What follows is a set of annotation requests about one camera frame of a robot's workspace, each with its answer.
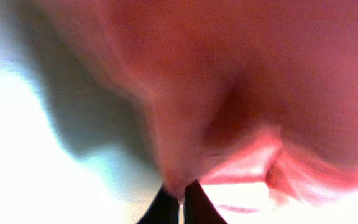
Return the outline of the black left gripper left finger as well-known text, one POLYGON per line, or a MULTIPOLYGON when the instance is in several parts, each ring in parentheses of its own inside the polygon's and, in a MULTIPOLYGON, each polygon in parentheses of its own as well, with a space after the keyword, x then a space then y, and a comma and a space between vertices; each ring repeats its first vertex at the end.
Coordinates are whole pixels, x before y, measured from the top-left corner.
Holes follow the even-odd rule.
POLYGON ((137 224, 178 224, 179 207, 178 200, 162 185, 137 224))

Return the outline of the red t-shirt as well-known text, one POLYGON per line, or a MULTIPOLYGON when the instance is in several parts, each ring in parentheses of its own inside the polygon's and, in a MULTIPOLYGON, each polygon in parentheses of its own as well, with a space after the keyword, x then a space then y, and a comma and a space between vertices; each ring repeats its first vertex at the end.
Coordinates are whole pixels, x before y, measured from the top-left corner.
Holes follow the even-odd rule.
POLYGON ((168 191, 264 182, 358 191, 358 1, 38 1, 106 87, 144 111, 168 191))

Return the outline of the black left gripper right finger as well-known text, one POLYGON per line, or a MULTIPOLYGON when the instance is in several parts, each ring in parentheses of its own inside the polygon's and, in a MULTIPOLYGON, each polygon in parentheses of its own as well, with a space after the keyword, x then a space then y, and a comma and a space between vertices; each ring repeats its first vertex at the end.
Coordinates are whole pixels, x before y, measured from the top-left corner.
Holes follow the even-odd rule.
POLYGON ((185 189, 183 209, 185 224, 227 224, 197 180, 185 189))

